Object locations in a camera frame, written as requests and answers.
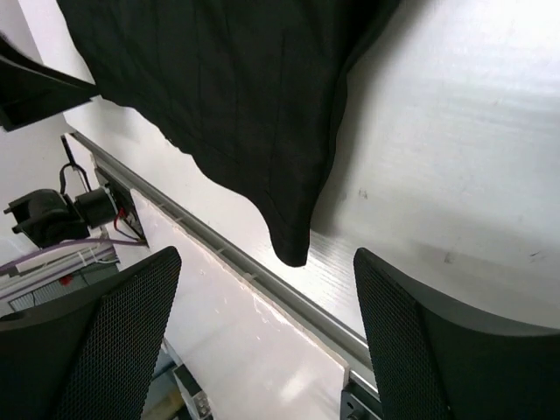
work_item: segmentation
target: red object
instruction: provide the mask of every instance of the red object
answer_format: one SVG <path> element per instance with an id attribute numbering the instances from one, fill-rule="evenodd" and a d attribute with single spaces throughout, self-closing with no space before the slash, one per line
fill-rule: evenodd
<path id="1" fill-rule="evenodd" d="M 68 286 L 73 279 L 74 278 L 72 277 L 72 275 L 64 276 L 59 280 L 59 283 L 62 284 L 63 286 Z"/>

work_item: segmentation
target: metal frame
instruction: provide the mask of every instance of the metal frame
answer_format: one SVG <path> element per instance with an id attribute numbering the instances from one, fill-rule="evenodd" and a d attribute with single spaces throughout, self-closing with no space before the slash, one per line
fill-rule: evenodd
<path id="1" fill-rule="evenodd" d="M 165 214 L 239 273 L 250 273 L 253 277 L 252 284 L 261 293 L 280 305 L 297 322 L 340 354 L 350 366 L 350 379 L 379 400 L 368 344 L 360 335 L 289 286 L 282 278 L 245 254 L 80 132 L 74 132 L 71 135 L 91 151 L 97 166 L 122 186 L 128 190 L 135 189 L 148 200 L 156 203 Z"/>

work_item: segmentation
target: black cloth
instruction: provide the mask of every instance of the black cloth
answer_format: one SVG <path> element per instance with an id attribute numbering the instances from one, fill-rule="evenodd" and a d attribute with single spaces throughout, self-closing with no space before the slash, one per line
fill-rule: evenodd
<path id="1" fill-rule="evenodd" d="M 304 265 L 347 71 L 399 0 L 58 3 L 101 95 L 251 200 L 278 257 Z"/>

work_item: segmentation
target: white table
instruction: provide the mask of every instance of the white table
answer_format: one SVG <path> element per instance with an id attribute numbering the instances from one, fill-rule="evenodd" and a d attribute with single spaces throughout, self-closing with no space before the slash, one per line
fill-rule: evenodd
<path id="1" fill-rule="evenodd" d="M 91 81 L 55 0 L 19 2 L 43 61 Z M 548 0 L 403 2 L 350 75 L 302 269 L 277 260 L 246 199 L 134 110 L 96 100 L 65 117 L 359 333 L 359 246 L 471 305 L 560 326 L 559 11 Z"/>

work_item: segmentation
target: white tabletop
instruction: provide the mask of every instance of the white tabletop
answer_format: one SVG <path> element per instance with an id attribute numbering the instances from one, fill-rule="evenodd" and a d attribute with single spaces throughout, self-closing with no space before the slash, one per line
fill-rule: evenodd
<path id="1" fill-rule="evenodd" d="M 19 2 L 43 61 L 91 80 L 55 0 Z M 560 6 L 402 3 L 350 74 L 304 268 L 134 110 L 96 100 L 66 120 L 359 333 L 360 246 L 471 305 L 560 326 Z"/>

